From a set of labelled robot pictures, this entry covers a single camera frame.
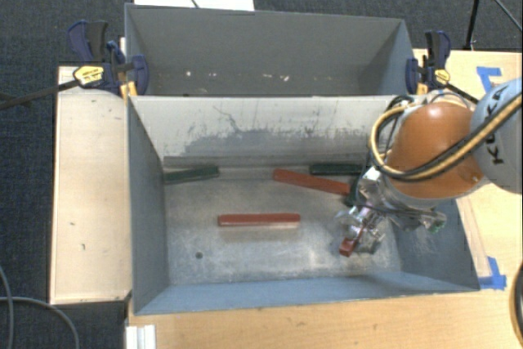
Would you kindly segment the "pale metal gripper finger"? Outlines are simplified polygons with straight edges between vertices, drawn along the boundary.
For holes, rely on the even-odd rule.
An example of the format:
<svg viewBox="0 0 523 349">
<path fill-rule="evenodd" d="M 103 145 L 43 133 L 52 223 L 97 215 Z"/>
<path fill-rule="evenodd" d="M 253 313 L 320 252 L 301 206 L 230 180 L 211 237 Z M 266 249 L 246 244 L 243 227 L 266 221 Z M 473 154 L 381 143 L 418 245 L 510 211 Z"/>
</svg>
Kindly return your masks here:
<svg viewBox="0 0 523 349">
<path fill-rule="evenodd" d="M 345 229 L 347 234 L 359 234 L 364 226 L 358 208 L 341 210 L 334 216 L 334 220 Z"/>
<path fill-rule="evenodd" d="M 376 217 L 365 224 L 358 243 L 359 253 L 374 254 L 377 252 L 385 237 L 384 223 L 383 217 Z"/>
</svg>

